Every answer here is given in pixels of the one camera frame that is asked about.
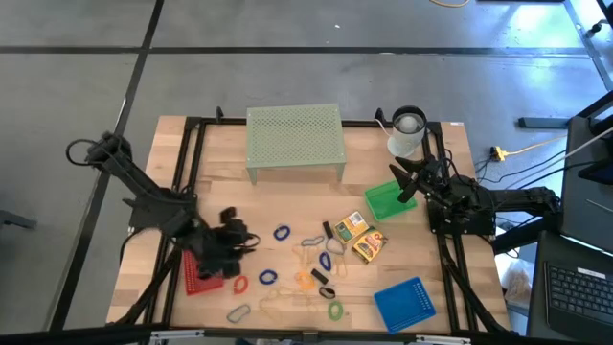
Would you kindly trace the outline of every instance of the blue rubber band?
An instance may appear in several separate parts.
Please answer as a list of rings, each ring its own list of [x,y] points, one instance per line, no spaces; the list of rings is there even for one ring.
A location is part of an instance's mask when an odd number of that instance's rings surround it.
[[[264,276],[265,276],[266,274],[270,274],[270,275],[272,275],[272,279],[270,279],[270,280],[266,280],[266,281],[265,281],[265,280],[264,280]],[[275,283],[275,282],[277,281],[277,277],[279,277],[279,276],[277,275],[277,272],[275,272],[275,271],[274,271],[274,270],[272,270],[272,269],[265,269],[265,270],[264,270],[262,273],[260,273],[260,283],[262,283],[262,284],[264,284],[264,285],[271,285],[271,284],[273,284],[273,283]]]
[[[319,254],[319,264],[321,264],[326,271],[330,272],[332,269],[332,260],[329,258],[328,252]]]
[[[289,226],[287,226],[287,225],[279,225],[279,227],[272,234],[275,237],[275,239],[277,239],[277,241],[283,241],[283,240],[287,239],[287,236],[289,236],[290,232],[291,232],[291,230],[289,229]]]

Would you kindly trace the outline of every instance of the blue tray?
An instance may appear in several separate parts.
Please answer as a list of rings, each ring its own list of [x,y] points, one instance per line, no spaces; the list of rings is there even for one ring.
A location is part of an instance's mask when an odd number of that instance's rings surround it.
[[[419,277],[377,292],[375,302],[387,331],[391,334],[437,313]]]

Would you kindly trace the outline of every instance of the green box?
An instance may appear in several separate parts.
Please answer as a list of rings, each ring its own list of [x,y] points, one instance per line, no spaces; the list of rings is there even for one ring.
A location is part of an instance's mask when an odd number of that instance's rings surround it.
[[[382,221],[389,217],[399,215],[414,209],[418,205],[414,197],[411,197],[407,203],[398,201],[397,198],[401,192],[402,190],[395,180],[364,192],[366,203],[371,209],[371,212],[373,212],[376,221]]]

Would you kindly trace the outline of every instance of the wooden table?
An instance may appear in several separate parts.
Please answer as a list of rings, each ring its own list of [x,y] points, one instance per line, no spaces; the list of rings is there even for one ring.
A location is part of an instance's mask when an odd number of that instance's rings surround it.
[[[171,184],[185,119],[179,116],[159,119],[146,172],[160,186],[169,187]],[[464,125],[442,123],[442,127],[445,147],[453,152],[458,169],[463,174],[474,175]],[[394,160],[387,151],[387,136],[380,128],[344,127],[343,131],[347,166],[342,182],[336,181],[336,172],[331,167],[262,169],[258,184],[253,186],[245,169],[246,127],[206,127],[196,184],[200,214],[212,226],[217,226],[218,213],[228,206],[235,206],[249,231],[260,235],[261,243],[256,252],[241,261],[242,272],[249,279],[249,288],[241,295],[233,294],[233,280],[229,280],[217,290],[187,296],[181,268],[170,322],[172,326],[386,332],[375,305],[374,293],[419,276],[437,314],[406,331],[449,332],[439,253],[436,238],[429,231],[423,195],[416,194],[416,209],[381,223],[375,222],[363,194],[365,190],[393,179],[388,164]],[[192,161],[191,154],[189,151],[187,162]],[[411,158],[420,157],[421,149],[417,149]],[[344,256],[347,276],[341,278],[328,274],[336,290],[336,300],[344,306],[343,318],[337,322],[329,320],[329,300],[319,296],[316,289],[309,290],[306,295],[296,292],[283,299],[264,302],[262,310],[259,301],[271,289],[298,289],[294,280],[296,272],[321,268],[316,260],[309,267],[301,267],[292,247],[304,238],[324,234],[323,220],[334,224],[355,210],[390,240],[368,265],[347,250]],[[291,226],[291,235],[285,241],[273,238],[272,232],[280,223]],[[463,236],[463,239],[472,287],[496,320],[508,328],[507,309],[490,246],[476,236]],[[124,315],[149,283],[159,240],[159,232],[148,231],[128,244],[108,321]],[[318,253],[323,248],[320,244]],[[259,274],[267,268],[279,273],[279,280],[272,286],[264,286],[258,281]],[[165,295],[166,287],[162,287],[154,320],[161,319]],[[461,327],[466,329],[464,301],[457,287],[455,297]],[[226,314],[244,303],[251,306],[251,314],[238,324],[228,322]]]

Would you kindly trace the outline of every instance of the concrete floor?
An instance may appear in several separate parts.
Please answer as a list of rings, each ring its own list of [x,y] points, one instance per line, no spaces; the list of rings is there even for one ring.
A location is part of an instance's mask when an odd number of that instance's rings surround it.
[[[576,26],[602,15],[561,4],[472,1],[444,9],[427,1],[167,1],[153,46],[360,46],[580,48]],[[0,46],[140,46],[154,1],[0,2]],[[613,32],[594,38],[603,64]],[[0,231],[0,334],[45,327],[95,172],[71,166],[64,147],[97,138],[117,120],[135,55],[0,54],[0,209],[39,222]],[[346,119],[371,119],[404,104],[431,120],[465,122],[474,161],[498,145],[516,150],[560,135],[516,127],[521,116],[570,117],[606,92],[586,56],[149,55],[125,136],[144,166],[158,116],[242,117],[247,106],[339,103]],[[492,164],[488,177],[527,167],[563,142]],[[545,180],[559,191],[561,175]],[[501,188],[512,183],[505,180]],[[129,210],[111,181],[67,327],[103,324]],[[519,215],[511,218],[521,219]],[[530,259],[530,250],[522,256]]]

